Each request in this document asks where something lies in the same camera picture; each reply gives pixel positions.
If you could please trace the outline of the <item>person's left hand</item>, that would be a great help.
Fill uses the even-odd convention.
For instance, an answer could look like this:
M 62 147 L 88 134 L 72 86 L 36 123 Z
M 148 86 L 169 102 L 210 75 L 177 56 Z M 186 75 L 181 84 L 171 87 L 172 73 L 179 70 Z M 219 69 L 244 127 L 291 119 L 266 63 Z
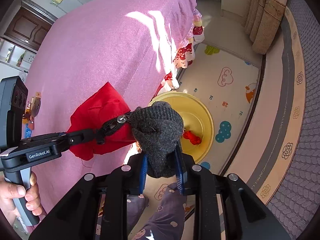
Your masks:
M 41 198 L 39 193 L 39 186 L 37 184 L 37 177 L 34 172 L 30 177 L 31 187 L 26 190 L 22 185 L 16 185 L 5 181 L 1 174 L 1 210 L 10 225 L 12 225 L 16 217 L 20 217 L 13 199 L 24 197 L 27 201 L 26 208 L 35 216 L 43 214 L 43 207 L 41 205 Z

